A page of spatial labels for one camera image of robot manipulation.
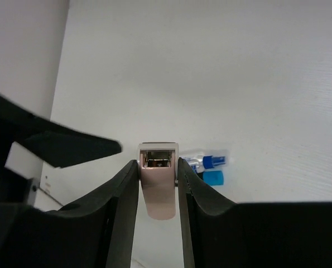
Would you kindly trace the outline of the blue black highlighter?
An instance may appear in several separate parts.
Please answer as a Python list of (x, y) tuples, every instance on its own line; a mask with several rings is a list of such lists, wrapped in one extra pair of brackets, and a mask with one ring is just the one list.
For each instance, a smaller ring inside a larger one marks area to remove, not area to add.
[(210, 186), (224, 185), (224, 175), (221, 170), (197, 173), (198, 177)]

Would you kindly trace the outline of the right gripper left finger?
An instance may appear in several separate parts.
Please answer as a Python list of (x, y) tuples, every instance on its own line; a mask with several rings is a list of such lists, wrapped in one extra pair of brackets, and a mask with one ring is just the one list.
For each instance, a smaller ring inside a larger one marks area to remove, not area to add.
[(48, 267), (130, 267), (138, 206), (138, 165), (60, 210), (48, 212)]

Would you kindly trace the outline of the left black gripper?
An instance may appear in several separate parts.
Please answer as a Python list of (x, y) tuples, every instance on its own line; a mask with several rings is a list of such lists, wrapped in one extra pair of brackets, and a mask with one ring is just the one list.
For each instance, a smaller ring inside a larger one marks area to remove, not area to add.
[(54, 168), (66, 168), (122, 152), (118, 141), (81, 133), (41, 118), (0, 95), (0, 203), (27, 203), (32, 179), (6, 162), (16, 142)]

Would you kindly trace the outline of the clear blue-capped glue bottle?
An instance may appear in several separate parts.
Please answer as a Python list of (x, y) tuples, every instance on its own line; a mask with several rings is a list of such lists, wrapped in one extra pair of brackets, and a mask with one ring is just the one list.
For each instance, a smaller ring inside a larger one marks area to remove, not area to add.
[(180, 152), (183, 158), (196, 173), (222, 168), (228, 164), (226, 149), (191, 149)]

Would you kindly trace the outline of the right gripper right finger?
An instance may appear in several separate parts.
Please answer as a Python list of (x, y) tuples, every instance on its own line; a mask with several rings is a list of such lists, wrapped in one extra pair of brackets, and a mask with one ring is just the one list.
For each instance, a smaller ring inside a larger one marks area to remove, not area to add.
[(203, 182), (178, 161), (178, 194), (185, 267), (261, 267), (244, 207)]

